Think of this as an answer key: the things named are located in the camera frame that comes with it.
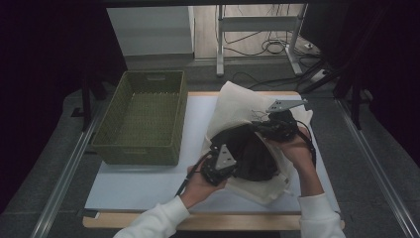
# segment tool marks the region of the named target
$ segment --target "green plastic basket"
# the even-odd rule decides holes
[[[187,97],[183,71],[126,71],[92,147],[110,165],[176,166]]]

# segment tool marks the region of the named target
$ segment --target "metal frame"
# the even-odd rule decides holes
[[[301,75],[299,61],[294,53],[297,37],[302,26],[307,4],[303,4],[297,16],[278,17],[224,17],[223,5],[219,5],[218,45],[216,56],[216,73],[224,74],[223,33],[225,32],[257,32],[257,31],[293,31],[290,44],[284,46],[294,74]]]
[[[395,218],[397,219],[399,225],[405,233],[406,237],[410,238],[419,238],[420,233],[414,224],[413,218],[408,211],[407,207],[404,204],[401,196],[395,190],[392,182],[389,180],[386,175],[385,170],[368,144],[367,139],[364,136],[362,130],[359,130],[357,126],[353,123],[352,118],[349,116],[351,114],[350,109],[347,106],[345,99],[337,100],[338,107],[342,112],[343,118],[346,120],[347,126],[349,127],[350,132],[352,133],[355,142],[358,144],[359,149],[364,154],[364,157],[367,161],[367,164],[376,179],[377,184],[379,185],[380,190],[382,191],[383,196],[389,204],[389,207],[393,211]]]
[[[61,176],[59,177],[58,182],[56,183],[52,194],[50,195],[50,198],[44,207],[43,213],[41,213],[41,216],[38,219],[38,222],[31,234],[31,238],[48,236],[56,214],[58,213],[59,207],[64,200],[65,194],[68,191],[68,187],[70,186],[74,173],[77,170],[81,157],[83,156],[87,144],[89,143],[90,136],[92,135],[96,124],[100,119],[100,115],[106,108],[104,104],[105,102],[100,102],[98,103],[98,106],[94,108],[94,116],[90,124],[88,124],[86,130],[81,133],[77,145],[71,153],[67,164],[65,164]]]

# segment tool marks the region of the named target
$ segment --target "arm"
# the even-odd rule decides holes
[[[214,191],[222,189],[225,184],[224,181],[218,186],[213,186],[200,173],[195,173],[180,196],[142,213],[130,226],[120,230],[114,237],[169,237],[176,232],[176,226],[189,216],[188,208],[205,200]]]
[[[309,136],[306,129],[300,127],[299,130]],[[299,174],[302,238],[345,237],[340,226],[340,215],[333,210],[324,193],[305,142],[300,137],[287,143],[269,142],[280,147]]]

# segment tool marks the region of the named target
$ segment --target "gray floor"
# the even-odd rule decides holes
[[[288,62],[275,59],[230,59],[226,74],[217,77],[213,61],[192,59],[156,59],[145,63],[141,59],[128,59],[131,69],[176,68],[183,69],[190,91],[219,90],[226,80],[232,80],[238,71],[251,74],[256,80],[292,77]],[[245,75],[234,82],[244,87],[255,83]],[[110,95],[114,88],[106,84]],[[314,111],[311,122],[319,150],[323,157],[334,192],[346,222],[347,237],[405,237],[392,209],[387,203],[363,153],[358,147],[332,96],[334,83],[329,83],[313,93],[303,95],[309,100],[308,109]],[[278,87],[260,86],[255,90],[292,90],[295,84]],[[35,167],[18,193],[0,216],[1,237],[29,237],[43,212],[51,192],[80,136],[82,118],[71,117],[74,108],[81,107],[80,92],[67,96],[63,113],[51,139]],[[420,170],[380,126],[369,112],[368,105],[361,107],[361,123],[372,150],[380,159],[384,170],[401,196],[404,204],[420,224]],[[86,149],[59,212],[52,224],[49,237],[112,237],[117,229],[87,229],[77,215],[83,208],[95,179],[101,160]],[[283,232],[178,232],[174,237],[299,237],[298,231]]]

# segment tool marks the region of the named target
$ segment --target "white table surface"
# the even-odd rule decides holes
[[[296,100],[300,95],[271,96]],[[180,160],[176,167],[109,166],[102,163],[87,198],[85,208],[108,211],[139,211],[153,208],[158,202],[171,200],[186,176],[186,168],[199,159],[204,135],[212,117],[217,96],[188,96]],[[340,212],[322,157],[317,149],[317,172],[333,209]],[[296,212],[300,211],[300,194],[296,171],[291,174],[288,191],[268,205],[261,205],[223,189],[197,204],[192,212]]]

